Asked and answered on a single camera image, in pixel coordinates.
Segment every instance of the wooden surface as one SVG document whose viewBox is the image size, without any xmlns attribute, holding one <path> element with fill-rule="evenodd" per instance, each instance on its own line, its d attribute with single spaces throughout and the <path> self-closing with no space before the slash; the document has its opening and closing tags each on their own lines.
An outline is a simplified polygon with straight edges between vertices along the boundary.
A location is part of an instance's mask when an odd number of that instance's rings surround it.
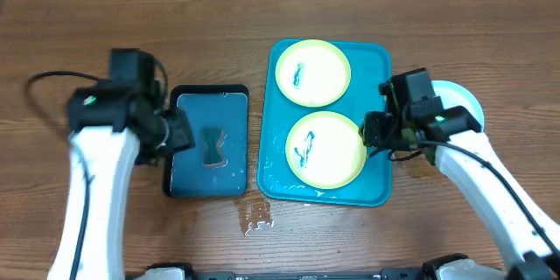
<svg viewBox="0 0 560 280">
<path fill-rule="evenodd" d="M 560 221 L 560 0 L 6 0 L 0 17 L 0 277 L 41 279 L 60 240 L 67 147 L 32 115 L 32 74 L 105 75 L 111 47 L 139 47 L 171 85 L 242 83 L 251 94 L 250 188 L 240 199 L 167 199 L 162 169 L 137 167 L 129 190 L 129 271 L 165 261 L 197 270 L 378 270 L 463 252 L 501 257 L 463 196 L 421 160 L 394 165 L 378 208 L 264 198 L 255 184 L 270 48 L 280 39 L 375 42 L 395 74 L 428 67 L 470 89 L 505 165 Z M 80 80 L 36 89 L 63 121 Z M 248 232 L 251 224 L 264 224 Z"/>
</svg>

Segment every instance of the blue tray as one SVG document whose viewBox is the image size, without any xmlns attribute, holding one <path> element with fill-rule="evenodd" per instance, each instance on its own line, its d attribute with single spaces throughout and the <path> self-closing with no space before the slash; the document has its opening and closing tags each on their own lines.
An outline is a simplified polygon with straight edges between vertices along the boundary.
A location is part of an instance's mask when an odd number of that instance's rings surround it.
<svg viewBox="0 0 560 280">
<path fill-rule="evenodd" d="M 282 52 L 301 40 L 281 40 L 270 51 L 256 182 L 264 194 L 275 199 L 380 206 L 391 194 L 391 164 L 385 154 L 370 158 L 350 184 L 337 189 L 318 189 L 306 185 L 291 171 L 285 146 L 291 127 L 312 112 L 328 110 L 340 113 L 361 126 L 366 112 L 384 110 L 385 103 L 378 87 L 391 75 L 389 53 L 376 44 L 330 42 L 350 62 L 350 85 L 336 102 L 322 108 L 307 108 L 288 100 L 280 92 L 275 78 L 276 64 Z"/>
</svg>

